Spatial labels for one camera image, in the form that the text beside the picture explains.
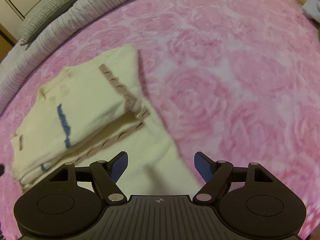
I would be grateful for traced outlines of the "light blue cloth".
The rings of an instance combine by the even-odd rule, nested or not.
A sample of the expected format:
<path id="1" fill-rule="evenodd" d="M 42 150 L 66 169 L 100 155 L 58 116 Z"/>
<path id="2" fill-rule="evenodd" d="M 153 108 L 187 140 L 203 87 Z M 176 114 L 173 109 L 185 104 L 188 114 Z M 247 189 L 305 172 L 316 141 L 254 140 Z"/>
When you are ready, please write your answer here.
<path id="1" fill-rule="evenodd" d="M 320 0 L 307 0 L 302 6 L 304 16 L 320 23 Z"/>

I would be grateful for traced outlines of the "grey checked pillow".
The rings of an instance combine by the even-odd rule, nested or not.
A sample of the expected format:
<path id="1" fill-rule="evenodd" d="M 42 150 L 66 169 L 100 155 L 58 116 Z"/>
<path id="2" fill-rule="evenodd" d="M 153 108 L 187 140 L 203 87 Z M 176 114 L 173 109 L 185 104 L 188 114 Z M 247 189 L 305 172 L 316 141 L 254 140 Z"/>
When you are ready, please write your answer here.
<path id="1" fill-rule="evenodd" d="M 21 45 L 32 43 L 53 20 L 68 11 L 78 0 L 41 0 L 25 16 L 19 29 Z"/>

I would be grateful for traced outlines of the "cream fuzzy knit sweater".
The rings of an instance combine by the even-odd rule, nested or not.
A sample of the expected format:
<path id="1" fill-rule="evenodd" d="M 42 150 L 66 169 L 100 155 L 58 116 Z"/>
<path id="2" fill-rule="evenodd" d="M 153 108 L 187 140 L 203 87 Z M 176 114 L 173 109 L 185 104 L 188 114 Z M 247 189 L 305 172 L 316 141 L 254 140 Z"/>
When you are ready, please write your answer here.
<path id="1" fill-rule="evenodd" d="M 200 185 L 138 77 L 138 52 L 127 44 L 42 85 L 12 136 L 12 175 L 28 191 L 64 163 L 87 166 L 128 155 L 117 184 L 126 195 L 194 194 Z"/>

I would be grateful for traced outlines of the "pink rose pattern blanket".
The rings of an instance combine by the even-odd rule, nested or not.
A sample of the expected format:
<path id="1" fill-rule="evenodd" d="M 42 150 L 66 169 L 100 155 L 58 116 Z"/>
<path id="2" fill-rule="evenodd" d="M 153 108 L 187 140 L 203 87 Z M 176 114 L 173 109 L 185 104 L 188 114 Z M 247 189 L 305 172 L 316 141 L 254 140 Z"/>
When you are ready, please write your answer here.
<path id="1" fill-rule="evenodd" d="M 319 40 L 295 0 L 128 0 L 74 33 L 1 110 L 1 230 L 18 239 L 12 136 L 38 89 L 65 67 L 127 44 L 144 96 L 200 187 L 201 151 L 257 162 L 306 205 L 300 237 L 319 225 Z"/>

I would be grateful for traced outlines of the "grey striped folded quilt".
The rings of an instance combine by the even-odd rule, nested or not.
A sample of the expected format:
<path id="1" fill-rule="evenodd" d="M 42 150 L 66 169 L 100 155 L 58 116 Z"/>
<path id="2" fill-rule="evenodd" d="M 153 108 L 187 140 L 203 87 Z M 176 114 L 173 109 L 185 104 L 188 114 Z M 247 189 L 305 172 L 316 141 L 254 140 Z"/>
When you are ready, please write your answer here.
<path id="1" fill-rule="evenodd" d="M 18 42 L 1 62 L 1 110 L 5 110 L 33 70 L 74 33 L 127 1 L 78 0 L 29 46 Z"/>

